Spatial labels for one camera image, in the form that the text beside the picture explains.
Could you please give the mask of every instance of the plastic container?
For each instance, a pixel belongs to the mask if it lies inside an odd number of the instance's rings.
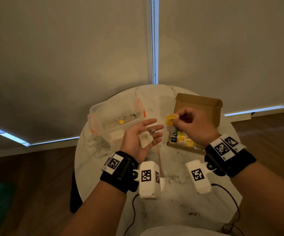
[[[141,100],[133,94],[114,96],[98,103],[89,109],[87,116],[91,132],[110,144],[122,140],[124,132],[145,117]]]

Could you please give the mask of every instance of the right hand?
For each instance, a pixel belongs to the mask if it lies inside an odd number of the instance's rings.
[[[174,126],[184,131],[188,137],[205,149],[220,137],[213,123],[202,109],[185,107],[176,112],[179,119],[174,119]]]

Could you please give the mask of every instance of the white cotton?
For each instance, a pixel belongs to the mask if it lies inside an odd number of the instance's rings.
[[[139,138],[141,141],[141,147],[143,149],[146,148],[154,140],[153,136],[148,131],[144,131],[139,134]]]

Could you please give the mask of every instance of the white marble table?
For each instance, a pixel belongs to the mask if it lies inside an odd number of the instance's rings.
[[[146,118],[157,118],[156,124],[165,124],[165,116],[174,111],[177,93],[195,94],[174,86],[145,85],[128,89],[118,95],[128,93],[133,93],[141,99],[146,110]],[[239,139],[235,129],[224,115],[221,115],[218,131]],[[168,132],[165,128],[161,132],[164,136],[159,148],[166,185],[158,200],[136,198],[134,202],[136,219],[127,236],[140,235],[149,228],[172,224],[219,230],[222,224],[229,222],[236,212],[233,200],[217,186],[213,186],[212,193],[197,193],[185,163],[195,159],[204,162],[204,156],[167,146]],[[105,141],[93,136],[86,123],[77,144],[74,162],[76,183],[83,201],[99,182],[101,167],[112,153]],[[146,160],[158,162],[156,147],[151,149]],[[211,183],[220,184],[229,190],[240,204],[242,196],[227,176],[219,177],[211,173],[208,177]],[[117,236],[122,236],[132,223],[132,199],[137,193],[138,191],[135,193],[129,191],[127,194]]]

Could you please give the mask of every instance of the cardboard box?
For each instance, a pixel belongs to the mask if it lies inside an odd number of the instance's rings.
[[[206,111],[208,118],[213,122],[215,127],[218,127],[220,124],[221,108],[223,107],[223,102],[220,99],[178,93],[176,96],[174,113],[176,113],[179,109],[183,107],[203,109],[204,111]],[[179,145],[175,142],[171,142],[170,134],[171,133],[169,133],[167,141],[168,146],[205,155],[205,150],[194,149],[191,147]]]

